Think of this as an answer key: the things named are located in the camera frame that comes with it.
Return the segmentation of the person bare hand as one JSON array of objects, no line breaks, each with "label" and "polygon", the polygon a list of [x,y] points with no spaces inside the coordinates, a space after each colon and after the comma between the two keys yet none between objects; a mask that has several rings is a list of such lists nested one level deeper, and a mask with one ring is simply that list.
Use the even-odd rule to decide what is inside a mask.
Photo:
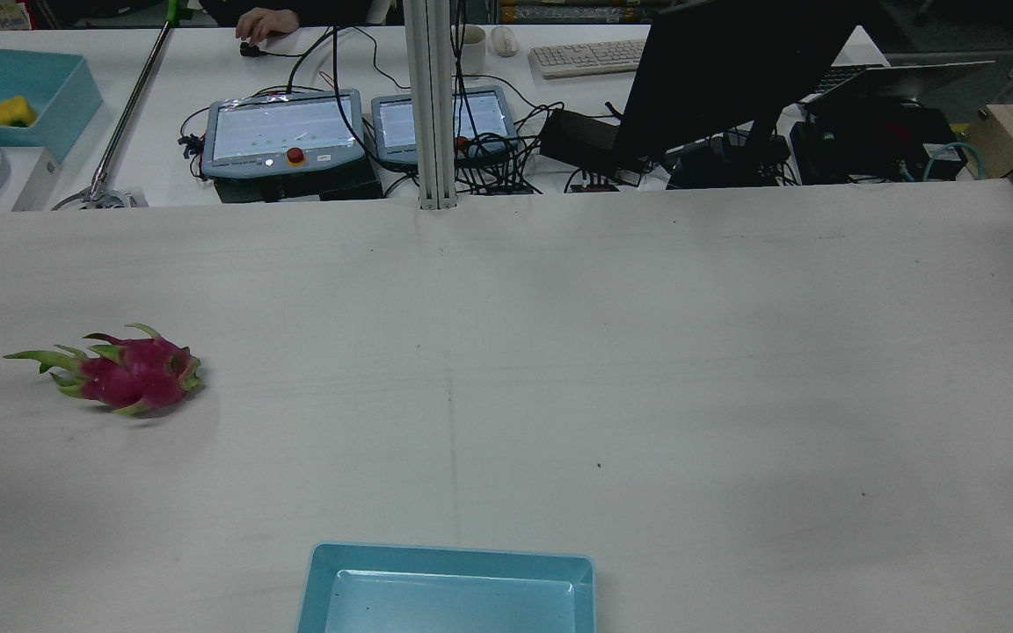
[{"label": "person bare hand", "polygon": [[301,20],[296,11],[257,7],[238,17],[234,36],[250,44],[259,44],[271,36],[296,32],[299,27]]}]

